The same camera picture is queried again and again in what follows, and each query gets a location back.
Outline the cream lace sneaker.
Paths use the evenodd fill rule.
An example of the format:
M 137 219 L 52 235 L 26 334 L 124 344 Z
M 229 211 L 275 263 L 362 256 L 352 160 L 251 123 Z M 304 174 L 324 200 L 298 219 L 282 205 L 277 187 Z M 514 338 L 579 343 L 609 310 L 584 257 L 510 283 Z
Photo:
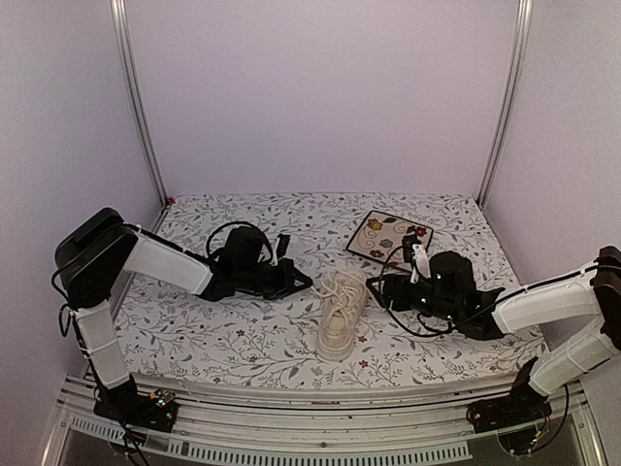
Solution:
M 322 315 L 316 340 L 316 352 L 320 359 L 339 362 L 351 355 L 355 330 L 364 308 L 358 312 L 348 308 L 338 310 L 334 298 L 322 298 Z

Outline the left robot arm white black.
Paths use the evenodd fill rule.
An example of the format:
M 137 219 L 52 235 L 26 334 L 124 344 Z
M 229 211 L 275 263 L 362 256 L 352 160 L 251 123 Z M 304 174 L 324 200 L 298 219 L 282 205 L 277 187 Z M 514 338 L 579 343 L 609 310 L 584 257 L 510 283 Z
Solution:
M 82 354 L 109 389 L 108 407 L 124 421 L 137 420 L 145 407 L 142 396 L 127 386 L 131 376 L 114 329 L 111 299 L 120 276 L 146 276 L 208 302 L 238 293 L 274 301 L 313 284 L 287 257 L 288 235 L 271 243 L 245 220 L 215 230 L 227 231 L 224 245 L 198 254 L 104 208 L 56 248 L 51 285 L 65 300 Z

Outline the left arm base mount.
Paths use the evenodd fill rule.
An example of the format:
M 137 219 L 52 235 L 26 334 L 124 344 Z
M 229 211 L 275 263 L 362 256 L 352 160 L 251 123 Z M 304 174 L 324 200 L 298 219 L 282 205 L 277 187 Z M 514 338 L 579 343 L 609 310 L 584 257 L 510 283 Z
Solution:
M 93 413 L 122 425 L 171 433 L 180 405 L 174 391 L 156 389 L 149 395 L 138 392 L 133 380 L 99 391 Z

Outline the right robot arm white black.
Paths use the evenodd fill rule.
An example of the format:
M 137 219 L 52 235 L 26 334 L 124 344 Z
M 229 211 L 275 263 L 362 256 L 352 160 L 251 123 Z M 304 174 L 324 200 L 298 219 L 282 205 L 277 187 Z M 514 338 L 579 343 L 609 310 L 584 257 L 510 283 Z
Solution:
M 416 310 L 447 322 L 477 341 L 504 338 L 523 328 L 589 316 L 559 348 L 535 357 L 518 373 L 502 415 L 521 423 L 561 385 L 620 352 L 620 251 L 600 249 L 596 259 L 565 275 L 506 290 L 481 291 L 472 262 L 455 251 L 427 256 L 418 245 L 404 252 L 408 275 L 381 273 L 367 287 L 388 314 Z

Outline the white shoelace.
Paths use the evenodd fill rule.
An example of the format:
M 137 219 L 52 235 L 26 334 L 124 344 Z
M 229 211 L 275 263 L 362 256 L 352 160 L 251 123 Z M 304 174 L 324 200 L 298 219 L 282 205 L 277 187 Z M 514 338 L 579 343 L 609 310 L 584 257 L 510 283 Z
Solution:
M 334 298 L 338 310 L 358 312 L 368 299 L 366 279 L 364 273 L 353 269 L 330 271 L 320 278 L 320 287 L 312 291 L 321 298 Z

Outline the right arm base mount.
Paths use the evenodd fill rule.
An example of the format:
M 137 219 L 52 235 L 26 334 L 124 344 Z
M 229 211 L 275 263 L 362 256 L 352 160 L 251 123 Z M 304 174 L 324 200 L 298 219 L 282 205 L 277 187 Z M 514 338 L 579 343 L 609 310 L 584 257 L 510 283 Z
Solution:
M 475 433 L 488 432 L 535 421 L 552 414 L 547 396 L 534 391 L 527 383 L 514 386 L 509 394 L 472 402 L 466 420 Z

